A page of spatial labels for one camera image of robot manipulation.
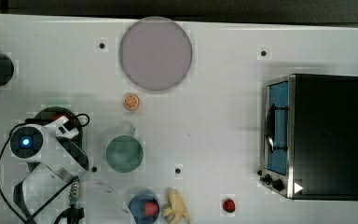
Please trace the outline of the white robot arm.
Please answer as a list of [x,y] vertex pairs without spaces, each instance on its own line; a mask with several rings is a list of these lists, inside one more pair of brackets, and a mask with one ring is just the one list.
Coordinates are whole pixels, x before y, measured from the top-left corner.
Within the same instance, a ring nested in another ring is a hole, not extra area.
[[79,130],[69,125],[70,120],[60,116],[45,125],[26,124],[9,138],[13,156],[37,164],[13,192],[27,224],[36,224],[38,213],[90,169],[86,152],[73,142]]

